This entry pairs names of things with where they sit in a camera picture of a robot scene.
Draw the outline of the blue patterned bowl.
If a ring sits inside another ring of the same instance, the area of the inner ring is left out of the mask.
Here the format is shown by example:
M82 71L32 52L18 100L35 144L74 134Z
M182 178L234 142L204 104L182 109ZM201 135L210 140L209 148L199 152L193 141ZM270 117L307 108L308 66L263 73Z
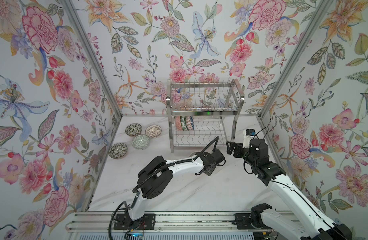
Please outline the blue patterned bowl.
M185 117L185 123L186 123L186 127L189 131L194 130L194 122L193 122L192 116L186 116Z

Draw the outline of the stainless steel dish rack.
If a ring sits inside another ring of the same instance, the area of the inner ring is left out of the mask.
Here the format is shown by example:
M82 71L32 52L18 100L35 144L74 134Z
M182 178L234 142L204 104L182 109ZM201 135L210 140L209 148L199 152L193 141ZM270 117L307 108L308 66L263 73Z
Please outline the stainless steel dish rack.
M245 96L238 79L227 82L167 83L167 113L171 151L201 149L215 137L234 141ZM176 116L192 116L193 131L178 131Z

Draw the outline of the pink bowl dark floral inside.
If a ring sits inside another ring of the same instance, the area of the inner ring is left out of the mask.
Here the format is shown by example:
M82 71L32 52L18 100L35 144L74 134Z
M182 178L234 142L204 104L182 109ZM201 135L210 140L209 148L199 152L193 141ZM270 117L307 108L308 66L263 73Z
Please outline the pink bowl dark floral inside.
M178 131L182 131L182 124L181 124L181 117L180 116L176 116L175 117L175 126L177 128Z

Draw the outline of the green leaf patterned bowl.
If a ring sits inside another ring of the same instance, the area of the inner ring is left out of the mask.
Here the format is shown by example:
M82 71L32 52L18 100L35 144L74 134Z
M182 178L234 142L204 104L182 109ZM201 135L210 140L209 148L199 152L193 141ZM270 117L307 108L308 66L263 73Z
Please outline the green leaf patterned bowl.
M181 121L182 130L187 131L188 128L187 128L187 125L186 125L185 116L180 116L180 121Z

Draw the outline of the black white floral bowl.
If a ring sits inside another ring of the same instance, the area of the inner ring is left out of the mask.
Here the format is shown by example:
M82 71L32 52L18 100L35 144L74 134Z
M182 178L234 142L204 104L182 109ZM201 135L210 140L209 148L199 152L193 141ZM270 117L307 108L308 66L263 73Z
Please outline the black white floral bowl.
M121 159L128 152L128 146L125 143L115 143L109 149L109 157L112 159Z

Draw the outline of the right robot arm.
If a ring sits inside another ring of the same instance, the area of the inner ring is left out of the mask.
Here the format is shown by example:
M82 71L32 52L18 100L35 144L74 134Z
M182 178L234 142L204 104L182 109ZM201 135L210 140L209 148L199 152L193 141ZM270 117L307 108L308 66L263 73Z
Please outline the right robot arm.
M270 161L265 140L251 139L248 146L227 142L227 153L243 159L252 173L271 189L299 220L295 224L269 204L251 208L248 217L237 223L249 224L255 229L269 227L288 240L350 240L352 232L345 224L336 224L319 210L292 182L285 171Z

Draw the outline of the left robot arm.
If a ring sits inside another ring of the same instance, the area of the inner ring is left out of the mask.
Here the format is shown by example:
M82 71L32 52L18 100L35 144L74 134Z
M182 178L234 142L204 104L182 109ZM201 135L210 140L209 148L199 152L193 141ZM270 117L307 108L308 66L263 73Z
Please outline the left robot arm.
M204 151L180 160L166 160L157 156L138 174L137 185L132 192L135 198L127 207L126 215L131 221L138 221L145 215L148 200L159 196L175 176L194 174L211 176L216 167L221 167L226 160L220 150L211 153Z

